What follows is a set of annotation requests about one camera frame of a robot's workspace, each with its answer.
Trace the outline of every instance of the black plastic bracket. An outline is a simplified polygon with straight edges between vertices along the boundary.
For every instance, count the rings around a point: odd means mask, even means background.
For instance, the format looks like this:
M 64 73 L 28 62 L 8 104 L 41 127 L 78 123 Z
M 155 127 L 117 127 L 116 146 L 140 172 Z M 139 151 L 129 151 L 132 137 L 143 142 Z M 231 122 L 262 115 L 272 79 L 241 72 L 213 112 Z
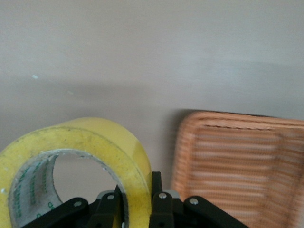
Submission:
M 161 173 L 153 172 L 149 228 L 248 228 L 202 197 L 173 199 L 161 181 Z M 22 228 L 112 228 L 114 222 L 124 223 L 118 187 L 90 205 L 83 198 L 71 199 Z

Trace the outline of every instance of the tape roll core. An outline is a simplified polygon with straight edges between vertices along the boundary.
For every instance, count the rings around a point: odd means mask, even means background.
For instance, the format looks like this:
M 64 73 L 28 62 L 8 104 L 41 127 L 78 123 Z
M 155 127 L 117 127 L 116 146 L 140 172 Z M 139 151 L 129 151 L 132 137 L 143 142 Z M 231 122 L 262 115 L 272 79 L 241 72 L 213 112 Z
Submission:
M 149 226 L 151 167 L 142 146 L 114 122 L 82 118 L 29 133 L 0 153 L 0 227 L 18 228 L 22 217 L 60 205 L 50 174 L 67 152 L 103 164 L 126 196 L 129 227 Z

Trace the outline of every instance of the bolt head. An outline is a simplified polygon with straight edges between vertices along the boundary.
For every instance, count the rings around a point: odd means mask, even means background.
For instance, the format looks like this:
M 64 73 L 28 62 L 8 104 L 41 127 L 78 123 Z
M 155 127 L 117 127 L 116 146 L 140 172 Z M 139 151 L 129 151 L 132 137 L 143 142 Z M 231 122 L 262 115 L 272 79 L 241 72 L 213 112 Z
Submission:
M 81 204 L 82 204 L 81 201 L 77 201 L 77 202 L 74 203 L 74 207 L 79 207 Z
M 167 195 L 166 195 L 166 193 L 160 193 L 159 195 L 158 195 L 158 197 L 159 198 L 161 198 L 161 199 L 165 199 L 165 198 L 167 198 Z
M 108 200 L 114 199 L 114 195 L 108 195 L 107 199 L 108 199 Z
M 199 201 L 198 201 L 196 198 L 191 198 L 191 199 L 189 200 L 189 202 L 190 202 L 190 204 L 192 204 L 192 205 L 197 205 L 197 204 L 199 203 Z

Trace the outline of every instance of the yellow tape roll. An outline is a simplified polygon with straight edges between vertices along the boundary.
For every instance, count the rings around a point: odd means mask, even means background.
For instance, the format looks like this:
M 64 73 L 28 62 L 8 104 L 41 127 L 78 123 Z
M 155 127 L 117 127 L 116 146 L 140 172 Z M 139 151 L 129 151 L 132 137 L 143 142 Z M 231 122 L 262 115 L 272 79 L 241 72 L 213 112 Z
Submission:
M 81 118 L 31 132 L 0 153 L 1 228 L 23 226 L 25 217 L 61 203 L 49 175 L 56 156 L 67 152 L 103 164 L 126 195 L 129 227 L 149 226 L 152 172 L 143 147 L 114 122 Z

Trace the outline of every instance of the orange wicker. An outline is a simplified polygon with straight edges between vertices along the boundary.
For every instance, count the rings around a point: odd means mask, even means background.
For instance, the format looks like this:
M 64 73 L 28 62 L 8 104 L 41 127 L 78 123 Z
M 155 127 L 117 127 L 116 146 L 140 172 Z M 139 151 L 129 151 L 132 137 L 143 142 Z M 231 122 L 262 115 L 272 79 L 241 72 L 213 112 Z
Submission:
M 196 112 L 181 124 L 172 188 L 250 228 L 300 227 L 304 121 Z

